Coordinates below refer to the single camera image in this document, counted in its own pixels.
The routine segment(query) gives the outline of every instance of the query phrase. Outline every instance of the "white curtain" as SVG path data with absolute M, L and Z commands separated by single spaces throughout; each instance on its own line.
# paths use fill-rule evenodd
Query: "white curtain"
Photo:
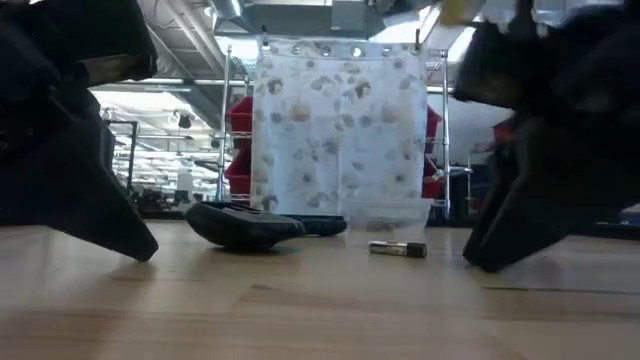
M 252 206 L 331 215 L 344 198 L 419 198 L 425 78 L 410 44 L 270 39 L 254 88 Z

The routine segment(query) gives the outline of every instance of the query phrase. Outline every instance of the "black object on floor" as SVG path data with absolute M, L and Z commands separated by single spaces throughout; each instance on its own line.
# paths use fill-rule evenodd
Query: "black object on floor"
M 230 202 L 201 202 L 185 213 L 198 235 L 236 251 L 268 249 L 305 235 L 330 236 L 346 229 L 341 217 L 283 216 Z
M 493 155 L 493 186 L 464 249 L 485 271 L 640 202 L 640 121 L 631 111 L 640 81 L 621 70 L 640 61 L 640 26 L 621 8 L 580 11 L 526 41 L 485 23 L 461 66 L 454 96 L 516 110 L 513 139 Z
M 147 261 L 158 244 L 107 168 L 108 130 L 87 89 L 155 74 L 157 54 L 137 2 L 0 9 L 0 208 Z

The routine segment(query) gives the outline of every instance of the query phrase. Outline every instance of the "small cylinder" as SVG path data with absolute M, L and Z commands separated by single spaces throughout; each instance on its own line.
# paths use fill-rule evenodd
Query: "small cylinder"
M 370 241 L 369 252 L 372 254 L 396 255 L 424 259 L 427 257 L 427 246 L 420 243 Z

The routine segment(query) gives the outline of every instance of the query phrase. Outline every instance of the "metal rack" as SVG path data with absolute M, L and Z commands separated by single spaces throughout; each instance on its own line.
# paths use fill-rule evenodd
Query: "metal rack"
M 223 102 L 221 109 L 221 122 L 219 137 L 216 137 L 220 141 L 218 156 L 218 181 L 216 189 L 216 200 L 249 200 L 250 194 L 230 195 L 224 194 L 224 166 L 225 166 L 225 150 L 227 144 L 227 138 L 233 139 L 250 139 L 250 132 L 233 132 L 227 131 L 226 118 L 227 118 L 227 106 L 229 97 L 230 86 L 243 86 L 245 89 L 245 96 L 249 93 L 249 87 L 253 86 L 254 82 L 245 80 L 231 80 L 230 79 L 230 62 L 231 62 L 232 46 L 227 48 L 227 56 L 224 64 L 224 79 L 223 80 L 207 80 L 207 79 L 160 79 L 152 78 L 142 81 L 124 81 L 122 84 L 143 84 L 143 85 L 162 85 L 162 86 L 223 86 Z M 449 74 L 448 74 L 448 52 L 447 50 L 432 50 L 431 54 L 436 56 L 438 60 L 432 64 L 431 71 L 442 70 L 442 139 L 431 139 L 438 142 L 443 147 L 444 153 L 444 177 L 445 177 L 445 189 L 444 199 L 436 200 L 433 204 L 435 207 L 444 208 L 445 217 L 448 219 L 451 213 L 451 162 L 450 162 L 450 137 L 449 137 Z

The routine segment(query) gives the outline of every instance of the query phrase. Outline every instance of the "ceiling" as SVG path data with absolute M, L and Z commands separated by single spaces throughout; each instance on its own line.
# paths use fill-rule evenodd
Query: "ceiling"
M 438 2 L 378 0 L 375 6 L 388 7 L 402 1 L 424 7 Z M 475 6 L 471 18 L 481 13 L 492 22 L 506 23 L 514 14 L 515 0 L 465 1 Z M 538 22 L 553 24 L 572 7 L 612 2 L 619 1 L 537 0 L 535 17 Z M 468 40 L 473 33 L 473 28 L 445 28 L 437 24 L 438 4 L 422 11 L 382 17 L 367 6 L 374 3 L 373 0 L 138 0 L 138 3 L 158 50 L 157 78 L 221 80 L 227 48 L 231 46 L 230 79 L 251 80 L 258 56 L 257 40 L 262 33 L 261 26 L 265 25 L 268 36 L 341 36 L 378 42 L 413 42 L 415 29 L 421 28 L 424 46 L 431 50 L 449 50 L 450 56 L 455 57 L 449 64 L 450 79 L 455 81 L 456 60 L 462 57 L 465 48 L 462 38 Z M 430 72 L 428 85 L 441 86 L 443 63 L 438 51 L 432 53 L 426 64 Z M 217 129 L 222 112 L 222 86 L 113 84 L 96 90 L 100 91 L 96 94 L 105 116 L 139 121 L 143 135 L 191 137 L 189 140 L 140 139 L 134 172 L 137 181 L 175 177 L 177 169 L 184 167 L 181 158 L 217 159 L 217 143 L 212 144 L 212 139 L 220 136 Z M 232 87 L 230 95 L 240 96 L 243 92 L 241 86 Z M 179 129 L 176 111 L 191 115 L 190 129 Z M 130 133 L 126 126 L 116 126 L 114 131 L 121 138 L 127 131 Z M 127 150 L 126 139 L 118 146 L 119 150 Z M 118 166 L 122 161 L 126 159 L 117 159 Z M 193 170 L 194 177 L 199 179 L 196 188 L 211 191 L 215 185 L 210 182 L 214 182 L 217 175 L 196 168 Z

